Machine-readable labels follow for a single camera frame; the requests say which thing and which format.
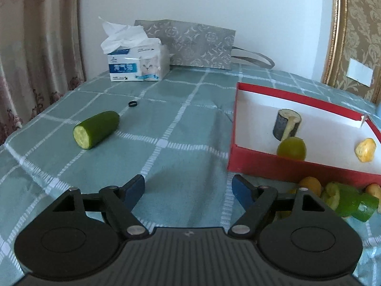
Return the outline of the lone cucumber piece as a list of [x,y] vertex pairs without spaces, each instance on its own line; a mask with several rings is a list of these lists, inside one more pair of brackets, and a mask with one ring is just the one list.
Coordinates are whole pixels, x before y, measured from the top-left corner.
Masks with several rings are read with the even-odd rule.
[[89,150],[114,133],[120,124],[120,115],[105,111],[82,121],[74,127],[75,142],[84,150]]

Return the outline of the grey patterned paper bag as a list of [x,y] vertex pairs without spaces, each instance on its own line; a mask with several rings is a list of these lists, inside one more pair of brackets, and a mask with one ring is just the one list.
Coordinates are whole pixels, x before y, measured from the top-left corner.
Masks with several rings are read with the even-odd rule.
[[134,24],[167,46],[172,65],[230,70],[235,59],[269,70],[275,67],[269,57],[235,46],[235,30],[170,19],[137,19]]

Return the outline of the small orange fruit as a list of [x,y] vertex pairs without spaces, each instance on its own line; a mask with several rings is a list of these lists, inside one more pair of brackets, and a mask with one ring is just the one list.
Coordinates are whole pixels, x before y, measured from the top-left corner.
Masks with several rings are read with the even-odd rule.
[[306,188],[310,190],[317,197],[321,197],[322,194],[322,185],[321,183],[314,177],[308,176],[302,179],[299,184],[299,188]]

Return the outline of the light blue electric kettle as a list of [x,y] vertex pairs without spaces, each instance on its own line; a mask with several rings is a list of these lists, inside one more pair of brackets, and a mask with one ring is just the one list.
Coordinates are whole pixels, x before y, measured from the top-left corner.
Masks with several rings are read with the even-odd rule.
[[379,104],[377,105],[377,107],[376,107],[376,114],[377,114],[378,116],[381,116],[381,103],[379,103]]

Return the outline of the eggplant piece with white flesh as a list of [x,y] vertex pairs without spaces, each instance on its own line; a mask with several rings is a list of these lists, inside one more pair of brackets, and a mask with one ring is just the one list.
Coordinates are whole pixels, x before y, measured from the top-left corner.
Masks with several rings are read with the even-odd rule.
[[280,109],[277,113],[272,134],[278,141],[295,137],[300,123],[301,115],[299,113],[288,108]]

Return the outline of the white wall switch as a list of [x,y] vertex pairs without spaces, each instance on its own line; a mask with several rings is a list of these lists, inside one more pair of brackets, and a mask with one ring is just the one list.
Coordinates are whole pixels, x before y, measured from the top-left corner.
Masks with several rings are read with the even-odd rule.
[[373,79],[373,69],[351,58],[347,69],[347,77],[370,87]]

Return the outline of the small cucumber chunk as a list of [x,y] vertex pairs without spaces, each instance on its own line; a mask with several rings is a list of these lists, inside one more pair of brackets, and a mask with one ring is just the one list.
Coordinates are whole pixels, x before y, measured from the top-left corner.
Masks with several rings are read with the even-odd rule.
[[367,193],[356,197],[356,209],[351,216],[361,222],[366,222],[377,211],[379,199]]

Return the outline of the tissue pack with cat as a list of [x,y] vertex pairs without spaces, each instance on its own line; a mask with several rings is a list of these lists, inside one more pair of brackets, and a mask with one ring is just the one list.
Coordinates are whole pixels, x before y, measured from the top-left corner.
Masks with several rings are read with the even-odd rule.
[[101,48],[109,64],[110,80],[161,81],[170,69],[170,53],[157,37],[148,37],[141,25],[102,21],[107,38]]

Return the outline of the green tomato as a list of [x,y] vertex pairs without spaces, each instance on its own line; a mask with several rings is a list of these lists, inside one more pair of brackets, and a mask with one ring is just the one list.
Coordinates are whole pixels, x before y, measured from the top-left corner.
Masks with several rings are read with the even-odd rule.
[[303,139],[290,137],[279,144],[276,154],[279,157],[304,161],[307,155],[307,147]]
[[280,208],[276,212],[276,220],[282,220],[291,215],[292,208],[295,203],[297,188],[292,188],[287,192],[282,192],[280,194]]

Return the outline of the red shallow cardboard box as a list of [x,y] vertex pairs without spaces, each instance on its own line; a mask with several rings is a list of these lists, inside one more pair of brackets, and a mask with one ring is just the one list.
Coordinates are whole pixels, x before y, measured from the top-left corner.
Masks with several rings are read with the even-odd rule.
[[228,170],[359,189],[380,183],[380,129],[368,114],[293,92],[238,83]]

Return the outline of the green checked tablecloth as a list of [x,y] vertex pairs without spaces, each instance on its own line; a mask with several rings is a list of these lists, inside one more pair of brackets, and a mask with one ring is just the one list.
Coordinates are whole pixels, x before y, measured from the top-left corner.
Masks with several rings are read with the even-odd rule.
[[[321,99],[380,119],[375,106],[295,74],[234,64],[230,70],[175,67],[163,81],[87,81],[13,132],[1,145],[1,284],[23,277],[18,233],[63,192],[95,193],[136,174],[146,191],[134,215],[155,227],[229,228],[242,214],[227,171],[239,82]],[[117,130],[84,150],[76,125],[101,112],[120,115]]]

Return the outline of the brown longan fruit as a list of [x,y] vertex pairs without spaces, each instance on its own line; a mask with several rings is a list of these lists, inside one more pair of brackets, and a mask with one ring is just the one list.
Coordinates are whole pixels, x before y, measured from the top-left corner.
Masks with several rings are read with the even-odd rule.
[[377,183],[371,183],[366,187],[366,193],[381,200],[381,187]]

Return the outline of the large cucumber chunk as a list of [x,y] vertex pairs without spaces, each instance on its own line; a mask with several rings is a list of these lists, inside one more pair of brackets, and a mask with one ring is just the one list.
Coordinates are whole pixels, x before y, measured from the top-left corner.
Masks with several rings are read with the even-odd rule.
[[328,183],[322,192],[321,199],[340,217],[348,217],[357,211],[360,192],[342,183]]

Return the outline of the beige floral curtain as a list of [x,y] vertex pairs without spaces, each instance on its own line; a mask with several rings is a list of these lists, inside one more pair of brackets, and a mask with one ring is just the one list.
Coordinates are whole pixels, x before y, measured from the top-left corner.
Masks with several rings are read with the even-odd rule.
[[77,0],[1,0],[1,141],[85,82]]

